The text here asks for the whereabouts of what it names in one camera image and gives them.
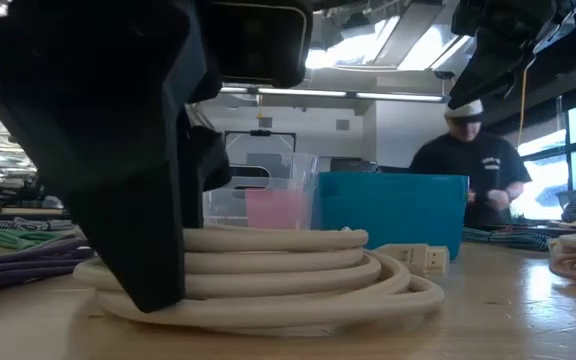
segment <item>cable plug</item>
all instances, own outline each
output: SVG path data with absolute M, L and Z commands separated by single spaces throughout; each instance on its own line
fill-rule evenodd
M 417 276 L 445 276 L 448 273 L 450 251 L 445 246 L 389 244 L 375 252 L 395 258 Z

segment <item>black machine part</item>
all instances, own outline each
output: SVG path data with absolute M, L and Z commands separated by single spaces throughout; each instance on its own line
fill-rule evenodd
M 474 36 L 477 48 L 450 91 L 450 108 L 481 96 L 507 96 L 535 60 L 535 48 L 570 16 L 576 0 L 460 0 L 452 32 Z
M 144 312 L 184 297 L 182 229 L 230 180 L 222 136 L 191 127 L 184 105 L 223 79 L 305 73 L 311 9 L 235 2 L 14 0 L 0 17 L 0 119 Z

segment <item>printed logo on shirt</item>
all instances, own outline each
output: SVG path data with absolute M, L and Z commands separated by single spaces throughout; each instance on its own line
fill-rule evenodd
M 486 170 L 499 170 L 501 167 L 501 159 L 488 157 L 481 160 L 481 163 L 484 165 L 484 169 Z

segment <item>blue plastic bin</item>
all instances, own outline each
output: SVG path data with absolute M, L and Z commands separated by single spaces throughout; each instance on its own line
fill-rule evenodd
M 368 231 L 366 246 L 424 243 L 459 255 L 468 177 L 454 175 L 322 173 L 313 225 Z

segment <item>man's hand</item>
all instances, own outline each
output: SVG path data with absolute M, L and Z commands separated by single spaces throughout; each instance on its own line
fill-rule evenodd
M 503 190 L 490 190 L 488 191 L 488 206 L 491 208 L 502 211 L 508 209 L 510 206 L 510 195 Z

